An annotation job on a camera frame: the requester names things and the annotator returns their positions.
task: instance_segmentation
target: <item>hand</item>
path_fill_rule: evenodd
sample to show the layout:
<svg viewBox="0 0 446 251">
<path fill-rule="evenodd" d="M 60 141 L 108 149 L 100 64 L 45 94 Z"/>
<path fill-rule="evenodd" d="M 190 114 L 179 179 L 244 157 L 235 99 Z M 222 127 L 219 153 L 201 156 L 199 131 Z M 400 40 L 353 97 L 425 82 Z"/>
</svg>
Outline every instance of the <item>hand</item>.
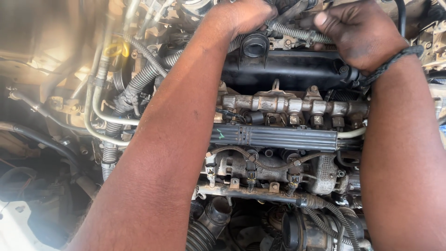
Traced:
<svg viewBox="0 0 446 251">
<path fill-rule="evenodd" d="M 239 34 L 246 34 L 262 27 L 266 20 L 277 16 L 277 8 L 269 5 L 264 0 L 222 0 L 207 14 L 209 16 L 223 18 L 225 25 L 233 30 L 232 39 Z"/>
<path fill-rule="evenodd" d="M 374 0 L 341 4 L 318 13 L 314 25 L 330 37 L 346 63 L 373 72 L 408 44 Z"/>
</svg>

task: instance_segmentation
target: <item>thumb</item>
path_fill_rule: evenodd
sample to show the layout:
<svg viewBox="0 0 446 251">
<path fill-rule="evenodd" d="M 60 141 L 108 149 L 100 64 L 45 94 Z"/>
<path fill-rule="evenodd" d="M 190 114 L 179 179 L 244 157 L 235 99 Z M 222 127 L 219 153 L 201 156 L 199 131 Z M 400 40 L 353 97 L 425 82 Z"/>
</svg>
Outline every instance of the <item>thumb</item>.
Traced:
<svg viewBox="0 0 446 251">
<path fill-rule="evenodd" d="M 328 12 L 320 12 L 314 16 L 314 25 L 320 32 L 333 39 L 334 42 L 340 42 L 342 34 L 348 31 L 346 24 Z"/>
</svg>

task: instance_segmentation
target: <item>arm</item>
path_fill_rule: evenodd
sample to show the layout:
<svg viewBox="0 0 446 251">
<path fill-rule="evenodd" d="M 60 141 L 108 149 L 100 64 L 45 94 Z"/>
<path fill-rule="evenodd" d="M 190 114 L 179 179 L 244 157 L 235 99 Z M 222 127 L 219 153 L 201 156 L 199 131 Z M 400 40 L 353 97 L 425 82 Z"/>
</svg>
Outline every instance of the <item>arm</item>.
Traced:
<svg viewBox="0 0 446 251">
<path fill-rule="evenodd" d="M 262 0 L 218 4 L 208 12 L 150 101 L 69 250 L 184 250 L 229 42 L 276 13 Z"/>
<path fill-rule="evenodd" d="M 314 23 L 365 73 L 408 46 L 374 1 L 331 8 Z M 406 56 L 372 86 L 360 179 L 375 250 L 446 248 L 445 163 L 420 61 Z"/>
</svg>

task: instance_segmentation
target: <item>engine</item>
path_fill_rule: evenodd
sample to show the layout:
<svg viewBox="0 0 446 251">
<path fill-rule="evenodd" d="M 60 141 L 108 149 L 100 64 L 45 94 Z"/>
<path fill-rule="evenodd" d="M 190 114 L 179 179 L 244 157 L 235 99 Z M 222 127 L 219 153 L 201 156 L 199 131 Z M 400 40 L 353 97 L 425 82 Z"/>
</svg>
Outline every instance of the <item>engine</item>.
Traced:
<svg viewBox="0 0 446 251">
<path fill-rule="evenodd" d="M 0 134 L 0 140 L 9 143 L 0 143 L 0 148 L 5 160 L 21 159 L 15 164 L 30 167 L 2 173 L 0 185 L 8 189 L 0 191 L 0 199 L 32 201 L 31 210 L 45 219 L 51 213 L 43 201 L 59 201 L 52 224 L 63 225 L 55 231 L 63 234 L 54 242 L 39 241 L 55 248 L 69 242 L 76 225 L 72 219 L 80 215 L 64 209 L 78 200 L 80 214 L 85 212 L 100 189 L 97 184 L 113 172 L 147 104 L 200 20 L 217 4 L 218 0 L 114 0 L 108 8 L 88 4 L 79 13 L 63 12 L 83 17 L 85 23 L 65 29 L 75 32 L 45 30 L 52 20 L 32 16 L 24 20 L 26 29 L 21 31 L 34 33 L 32 24 L 38 23 L 39 39 L 22 41 L 22 47 L 0 43 L 0 59 L 7 69 L 0 71 L 8 97 L 3 102 L 10 110 L 3 116 L 8 122 L 0 122 L 0 130 L 10 132 Z M 371 87 L 358 69 L 341 59 L 329 38 L 299 26 L 302 18 L 338 3 L 272 4 L 280 15 L 265 31 L 239 35 L 229 45 L 209 148 L 191 199 L 186 250 L 372 250 L 359 182 Z M 386 3 L 380 4 L 386 9 Z M 24 6 L 10 8 L 17 13 Z M 408 31 L 412 34 L 406 37 L 411 45 L 426 48 L 421 60 L 441 117 L 446 106 L 445 11 L 438 4 L 429 11 L 438 18 L 423 19 L 424 28 Z M 50 16 L 51 11 L 39 14 Z M 7 28 L 14 30 L 13 25 Z M 16 40 L 23 37 L 14 35 Z M 44 50 L 50 40 L 63 46 Z M 325 43 L 322 50 L 314 50 L 317 42 Z M 58 50 L 71 56 L 58 58 L 61 54 L 52 54 Z M 36 158 L 52 161 L 41 165 L 57 168 L 43 172 L 40 164 L 27 161 Z M 35 179 L 36 170 L 45 179 Z M 34 178 L 11 179 L 15 172 Z"/>
</svg>

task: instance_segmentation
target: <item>hex nut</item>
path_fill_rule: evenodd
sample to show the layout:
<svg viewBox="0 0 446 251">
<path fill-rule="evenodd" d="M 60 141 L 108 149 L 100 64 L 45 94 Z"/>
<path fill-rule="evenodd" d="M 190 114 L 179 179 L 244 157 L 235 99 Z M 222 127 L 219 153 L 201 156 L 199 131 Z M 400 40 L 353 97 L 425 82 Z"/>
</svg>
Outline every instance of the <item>hex nut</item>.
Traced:
<svg viewBox="0 0 446 251">
<path fill-rule="evenodd" d="M 332 119 L 333 127 L 345 127 L 345 122 L 343 117 L 334 117 Z"/>
<path fill-rule="evenodd" d="M 288 120 L 289 120 L 289 124 L 292 125 L 292 126 L 300 125 L 300 121 L 299 121 L 299 116 L 298 115 L 292 114 L 292 115 L 290 115 L 288 117 Z"/>
<path fill-rule="evenodd" d="M 322 126 L 324 124 L 324 118 L 321 115 L 314 115 L 311 117 L 312 126 Z"/>
</svg>

